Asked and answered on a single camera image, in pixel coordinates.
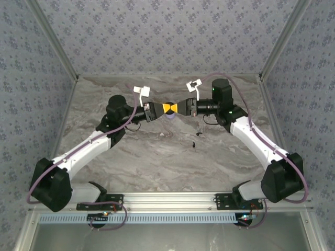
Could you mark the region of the aluminium corner post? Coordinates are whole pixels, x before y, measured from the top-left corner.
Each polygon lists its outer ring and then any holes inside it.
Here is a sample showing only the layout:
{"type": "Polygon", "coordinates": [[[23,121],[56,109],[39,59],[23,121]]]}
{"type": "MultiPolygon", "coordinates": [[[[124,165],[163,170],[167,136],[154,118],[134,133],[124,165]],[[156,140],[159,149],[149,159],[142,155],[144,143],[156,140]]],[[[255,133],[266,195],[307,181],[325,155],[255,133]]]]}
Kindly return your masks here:
{"type": "Polygon", "coordinates": [[[311,2],[312,0],[297,0],[296,5],[294,6],[278,39],[274,44],[274,47],[272,48],[271,53],[264,63],[262,71],[260,72],[261,81],[264,82],[268,78],[311,2]]]}
{"type": "Polygon", "coordinates": [[[72,66],[70,59],[68,58],[65,50],[63,49],[60,40],[57,38],[57,35],[53,31],[47,16],[44,14],[41,6],[39,5],[37,0],[25,0],[27,3],[30,11],[32,12],[33,16],[35,17],[37,23],[39,24],[40,28],[42,29],[44,35],[47,37],[49,44],[53,48],[55,54],[59,58],[61,64],[63,65],[65,71],[68,73],[69,77],[77,81],[77,73],[72,66]]]}

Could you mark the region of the grey metal panel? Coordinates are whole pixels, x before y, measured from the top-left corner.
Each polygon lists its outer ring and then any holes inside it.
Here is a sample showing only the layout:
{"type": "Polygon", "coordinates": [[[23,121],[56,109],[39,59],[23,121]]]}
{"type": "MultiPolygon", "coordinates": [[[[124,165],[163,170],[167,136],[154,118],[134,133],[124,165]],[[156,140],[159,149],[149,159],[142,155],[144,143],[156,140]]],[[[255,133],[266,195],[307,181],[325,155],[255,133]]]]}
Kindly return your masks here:
{"type": "Polygon", "coordinates": [[[30,251],[311,251],[289,224],[243,230],[233,224],[127,224],[93,231],[86,224],[41,224],[30,251]]]}

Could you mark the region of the wide grooved aluminium rail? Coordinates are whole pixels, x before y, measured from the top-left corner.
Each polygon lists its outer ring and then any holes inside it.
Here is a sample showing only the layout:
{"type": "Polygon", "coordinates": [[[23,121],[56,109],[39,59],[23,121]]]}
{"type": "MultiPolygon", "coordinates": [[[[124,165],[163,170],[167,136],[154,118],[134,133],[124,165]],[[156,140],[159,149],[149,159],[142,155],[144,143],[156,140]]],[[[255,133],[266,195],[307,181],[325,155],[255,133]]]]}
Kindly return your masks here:
{"type": "MultiPolygon", "coordinates": [[[[124,203],[129,213],[184,213],[184,212],[215,212],[216,203],[213,201],[215,192],[122,192],[124,203]]],[[[263,209],[256,212],[299,212],[313,211],[315,207],[307,199],[303,203],[294,204],[286,200],[272,203],[263,201],[263,209]]],[[[246,210],[223,210],[224,212],[246,212],[246,210]]]]}

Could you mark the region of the aluminium frame leg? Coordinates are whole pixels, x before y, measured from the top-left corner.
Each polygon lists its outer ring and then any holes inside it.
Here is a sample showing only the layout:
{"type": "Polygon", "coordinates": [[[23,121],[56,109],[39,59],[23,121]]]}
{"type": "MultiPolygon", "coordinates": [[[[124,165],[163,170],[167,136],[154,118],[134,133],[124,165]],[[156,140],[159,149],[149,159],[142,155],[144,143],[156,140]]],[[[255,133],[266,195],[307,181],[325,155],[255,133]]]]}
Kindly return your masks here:
{"type": "Polygon", "coordinates": [[[328,251],[321,227],[314,212],[303,211],[300,213],[303,226],[311,251],[328,251]]]}
{"type": "Polygon", "coordinates": [[[30,251],[38,221],[39,213],[33,211],[27,213],[14,251],[30,251]]]}

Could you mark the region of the thin aluminium table edge rail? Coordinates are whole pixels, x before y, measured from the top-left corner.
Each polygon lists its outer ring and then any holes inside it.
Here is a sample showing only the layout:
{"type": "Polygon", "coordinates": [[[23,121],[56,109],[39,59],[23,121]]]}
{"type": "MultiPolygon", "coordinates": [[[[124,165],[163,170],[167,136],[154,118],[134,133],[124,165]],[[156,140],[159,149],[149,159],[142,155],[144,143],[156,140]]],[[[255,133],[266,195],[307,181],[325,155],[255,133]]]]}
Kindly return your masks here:
{"type": "MultiPolygon", "coordinates": [[[[191,76],[200,76],[200,77],[206,77],[208,75],[211,75],[211,73],[157,73],[157,74],[148,74],[148,73],[140,73],[140,74],[79,74],[78,78],[84,78],[84,77],[191,77],[191,76]]],[[[226,75],[229,75],[231,77],[242,77],[242,76],[256,76],[259,77],[260,73],[226,73],[226,75]]]]}

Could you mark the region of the aluminium table side rail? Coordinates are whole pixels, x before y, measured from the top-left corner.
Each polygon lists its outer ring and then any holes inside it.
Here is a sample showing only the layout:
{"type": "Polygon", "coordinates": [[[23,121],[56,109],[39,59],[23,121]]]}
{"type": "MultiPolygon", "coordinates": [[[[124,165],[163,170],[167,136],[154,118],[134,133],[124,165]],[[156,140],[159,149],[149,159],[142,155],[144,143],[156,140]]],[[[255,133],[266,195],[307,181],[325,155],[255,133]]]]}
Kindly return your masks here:
{"type": "MultiPolygon", "coordinates": [[[[261,80],[258,80],[258,85],[260,88],[261,96],[264,101],[265,110],[269,118],[271,130],[273,134],[273,139],[274,139],[273,142],[276,145],[275,148],[277,149],[277,152],[275,153],[277,154],[280,148],[287,153],[287,147],[284,142],[284,138],[283,138],[267,87],[261,80]]],[[[271,185],[271,187],[273,188],[276,187],[276,189],[278,190],[277,192],[278,195],[281,193],[282,196],[284,195],[288,196],[289,194],[294,193],[295,184],[299,182],[294,182],[295,170],[292,169],[289,166],[289,164],[285,162],[284,159],[278,162],[279,164],[273,163],[272,165],[273,170],[267,171],[265,176],[267,180],[273,179],[275,181],[275,184],[271,185]]]]}
{"type": "Polygon", "coordinates": [[[66,103],[66,107],[65,107],[63,117],[62,117],[62,120],[61,120],[61,123],[60,123],[60,127],[58,129],[58,134],[57,134],[57,137],[55,139],[55,144],[54,144],[54,147],[51,151],[51,158],[57,157],[57,153],[58,153],[61,141],[62,141],[62,137],[63,137],[65,126],[66,126],[66,120],[67,120],[67,117],[68,117],[68,114],[69,114],[69,109],[70,109],[70,106],[71,106],[71,103],[72,103],[72,100],[73,100],[73,97],[74,97],[74,93],[75,93],[77,83],[78,83],[78,80],[76,79],[73,83],[73,86],[72,86],[70,94],[69,94],[68,101],[66,103]]]}

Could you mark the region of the small circuit board with LED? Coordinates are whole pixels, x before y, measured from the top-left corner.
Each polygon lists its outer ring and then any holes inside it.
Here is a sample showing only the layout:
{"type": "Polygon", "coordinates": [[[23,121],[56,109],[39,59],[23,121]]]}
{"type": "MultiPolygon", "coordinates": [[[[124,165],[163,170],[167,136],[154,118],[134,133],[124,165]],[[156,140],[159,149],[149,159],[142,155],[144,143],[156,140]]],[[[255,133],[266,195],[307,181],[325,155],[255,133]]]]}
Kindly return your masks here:
{"type": "Polygon", "coordinates": [[[247,214],[247,213],[236,213],[236,220],[237,226],[244,226],[249,227],[252,223],[252,221],[256,218],[255,214],[247,214]]]}
{"type": "Polygon", "coordinates": [[[108,215],[105,213],[88,214],[86,217],[87,222],[106,222],[107,220],[108,215]]]}

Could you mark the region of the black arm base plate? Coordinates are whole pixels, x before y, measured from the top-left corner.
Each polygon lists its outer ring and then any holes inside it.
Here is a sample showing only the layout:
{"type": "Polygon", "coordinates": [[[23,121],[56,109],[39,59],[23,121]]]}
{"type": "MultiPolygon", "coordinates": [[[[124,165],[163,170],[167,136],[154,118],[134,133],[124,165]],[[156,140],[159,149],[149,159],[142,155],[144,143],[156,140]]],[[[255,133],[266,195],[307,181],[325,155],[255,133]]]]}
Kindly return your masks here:
{"type": "Polygon", "coordinates": [[[124,194],[120,193],[107,193],[100,195],[93,204],[78,203],[76,209],[78,211],[122,211],[122,207],[119,204],[124,203],[124,194]],[[98,204],[99,202],[117,202],[117,204],[98,204]]]}
{"type": "Polygon", "coordinates": [[[262,200],[244,200],[240,195],[234,193],[216,193],[213,201],[217,210],[252,210],[263,209],[262,200]]]}

